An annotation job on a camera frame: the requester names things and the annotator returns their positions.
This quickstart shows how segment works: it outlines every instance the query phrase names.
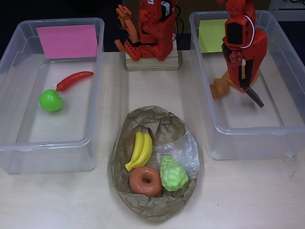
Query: toy donut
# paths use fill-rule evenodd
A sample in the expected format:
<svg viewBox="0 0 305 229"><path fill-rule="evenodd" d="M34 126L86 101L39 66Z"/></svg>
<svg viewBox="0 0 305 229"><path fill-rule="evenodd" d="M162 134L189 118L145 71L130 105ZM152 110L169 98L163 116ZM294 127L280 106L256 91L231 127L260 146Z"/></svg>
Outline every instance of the toy donut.
<svg viewBox="0 0 305 229"><path fill-rule="evenodd" d="M129 186L135 194L155 197L162 190L160 173L147 166L135 168L129 176Z"/></svg>

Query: toy chili pepper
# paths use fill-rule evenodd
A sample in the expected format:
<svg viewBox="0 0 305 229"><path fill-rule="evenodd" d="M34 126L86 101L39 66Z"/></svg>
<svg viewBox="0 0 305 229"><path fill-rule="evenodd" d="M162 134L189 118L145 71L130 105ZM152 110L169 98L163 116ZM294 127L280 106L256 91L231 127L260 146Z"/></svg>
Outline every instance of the toy chili pepper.
<svg viewBox="0 0 305 229"><path fill-rule="evenodd" d="M77 81L84 79L86 77L94 75L93 72L79 72L69 75L67 78L63 79L60 83L57 84L56 90L58 92L62 92L70 87L72 84L76 83Z"/></svg>

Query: brown paper bag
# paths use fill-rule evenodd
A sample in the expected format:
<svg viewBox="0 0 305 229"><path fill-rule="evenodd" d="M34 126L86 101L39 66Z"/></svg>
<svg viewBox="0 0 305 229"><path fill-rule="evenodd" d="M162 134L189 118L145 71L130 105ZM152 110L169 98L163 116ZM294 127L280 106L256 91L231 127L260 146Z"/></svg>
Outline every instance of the brown paper bag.
<svg viewBox="0 0 305 229"><path fill-rule="evenodd" d="M125 164L132 156L137 131L149 133L154 145L174 142L184 136L188 126L174 114L158 106L146 106L130 112L121 128L113 147L111 170L113 185L127 207L149 221L160 222L168 219L184 207L196 187L197 179L189 180L176 192L168 192L164 188L157 197L133 194L129 188L129 172ZM155 150L147 166L158 169Z"/></svg>

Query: toy apple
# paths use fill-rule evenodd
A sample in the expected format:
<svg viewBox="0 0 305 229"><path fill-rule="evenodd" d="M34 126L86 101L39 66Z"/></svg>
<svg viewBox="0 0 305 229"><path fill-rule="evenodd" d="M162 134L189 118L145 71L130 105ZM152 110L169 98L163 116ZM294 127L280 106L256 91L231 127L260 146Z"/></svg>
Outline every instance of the toy apple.
<svg viewBox="0 0 305 229"><path fill-rule="evenodd" d="M40 106L45 111L53 112L62 108L63 102L57 91L49 89L39 97Z"/></svg>

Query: yellow banana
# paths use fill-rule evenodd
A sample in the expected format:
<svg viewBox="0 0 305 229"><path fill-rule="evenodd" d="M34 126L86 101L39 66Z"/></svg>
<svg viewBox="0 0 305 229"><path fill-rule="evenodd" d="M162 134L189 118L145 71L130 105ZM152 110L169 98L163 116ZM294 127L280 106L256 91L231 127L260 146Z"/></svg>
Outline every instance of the yellow banana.
<svg viewBox="0 0 305 229"><path fill-rule="evenodd" d="M141 152L143 151L144 147L144 134L142 132L137 132L135 134L135 141L134 141L134 147L132 152L132 157L130 159L130 162L125 164L125 168L127 171L132 171L131 165L140 157Z"/></svg>
<svg viewBox="0 0 305 229"><path fill-rule="evenodd" d="M153 151L153 140L149 134L144 134L144 147L140 157L131 165L131 170L144 166L149 161Z"/></svg>

